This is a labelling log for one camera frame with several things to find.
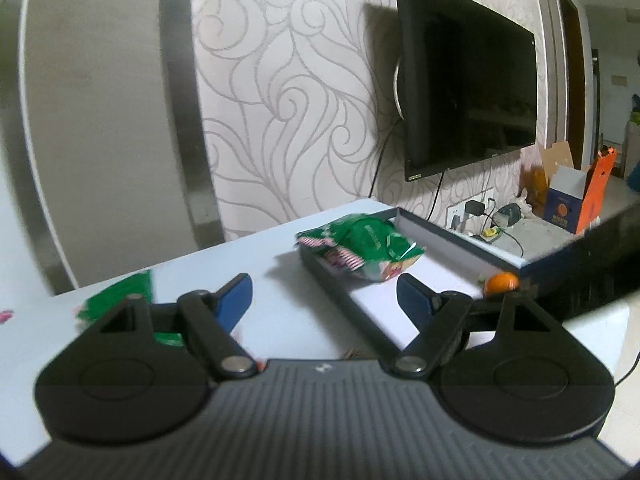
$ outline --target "electrical socket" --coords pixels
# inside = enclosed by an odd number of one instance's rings
[[[462,220],[460,225],[456,229],[457,231],[462,231],[465,226],[466,220],[471,216],[469,213],[465,213],[465,204],[469,200],[478,200],[478,202],[482,202],[484,204],[484,211],[489,214],[491,208],[493,207],[493,201],[490,201],[490,198],[494,197],[495,187],[490,187],[486,191],[481,191],[478,194],[465,198],[462,202],[458,202],[456,205],[452,205],[447,207],[447,224],[446,228],[451,229],[451,222],[453,222],[453,217],[455,215],[460,216]]]

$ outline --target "black cable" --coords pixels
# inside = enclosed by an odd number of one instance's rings
[[[492,222],[495,223],[494,217],[489,216],[487,213],[482,213],[482,216],[488,216]],[[524,248],[522,247],[521,243],[517,240],[517,238],[511,234],[509,234],[507,231],[505,231],[502,227],[498,226],[500,228],[500,232],[506,234],[509,238],[511,238],[511,240],[513,240],[514,242],[516,242],[518,244],[518,247],[520,248],[520,257],[524,256]]]
[[[494,167],[494,159],[493,157],[489,159],[489,173],[486,176],[486,184],[482,184],[482,201],[484,202],[484,195],[487,192],[487,188],[489,187],[489,182],[491,181],[491,170]],[[489,202],[489,200],[492,200],[492,202],[494,202],[494,207],[491,209],[491,212],[489,213],[489,215],[494,214],[495,208],[497,206],[497,202],[495,201],[495,198],[491,197],[488,198],[486,201]],[[484,231],[486,226],[486,220],[484,221],[484,224],[482,224],[482,231]]]
[[[497,207],[497,203],[495,201],[495,198],[489,198],[487,199],[487,202],[489,202],[489,200],[491,200],[494,203],[494,207],[491,209],[491,212],[487,215],[487,217],[493,219],[492,214],[494,214],[495,208]],[[482,224],[482,231],[484,231],[485,228],[486,228],[486,220],[484,221],[484,224]]]
[[[524,248],[522,247],[520,242],[516,239],[516,237],[513,236],[513,235],[510,235],[507,231],[505,231],[502,228],[500,228],[500,232],[503,233],[503,234],[506,234],[509,238],[511,238],[511,240],[513,240],[514,242],[516,242],[518,244],[518,247],[520,248],[520,257],[523,257],[524,256]]]
[[[622,378],[616,383],[614,384],[614,386],[617,388],[618,386],[620,386],[620,383],[622,381],[624,381],[627,377],[629,377],[629,375],[631,375],[633,373],[633,371],[636,369],[636,367],[638,366],[638,363],[640,363],[640,352],[638,352],[638,357],[636,357],[636,362],[633,364],[633,366],[629,369],[629,371],[624,374],[622,376]]]
[[[382,165],[382,155],[385,153],[386,144],[389,142],[391,135],[393,135],[396,126],[400,123],[400,119],[398,119],[391,129],[389,130],[388,136],[386,136],[385,142],[382,143],[382,149],[380,150],[380,155],[378,155],[378,164],[376,165],[376,172],[373,174],[373,180],[371,181],[371,189],[369,189],[369,198],[373,195],[373,187],[376,185],[376,179],[378,178],[378,172],[380,171],[380,166]]]
[[[445,173],[447,173],[447,170],[444,170],[440,175],[440,181],[438,183],[438,187],[436,188],[436,194],[433,196],[433,203],[431,203],[431,211],[429,211],[429,216],[427,216],[427,222],[431,219],[431,215],[433,214],[433,209],[436,207],[436,202],[438,200],[438,195],[440,193],[440,187],[442,186],[442,179],[444,178]]]

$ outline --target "small orange fruit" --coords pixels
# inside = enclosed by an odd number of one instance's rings
[[[484,283],[484,296],[491,296],[499,292],[507,292],[520,286],[520,280],[512,272],[499,272]]]

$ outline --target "tv screen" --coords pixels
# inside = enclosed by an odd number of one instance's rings
[[[404,178],[536,141],[531,32],[472,0],[398,0]]]

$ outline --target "patterned wallpaper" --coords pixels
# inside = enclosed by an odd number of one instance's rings
[[[546,81],[538,0],[475,0],[531,30],[538,55],[538,140]],[[382,142],[398,120],[392,73],[396,0],[193,0],[207,150],[228,239],[367,196]],[[426,216],[439,175],[406,183],[402,124],[374,196]],[[495,187],[518,190],[535,146],[450,170],[432,221]]]

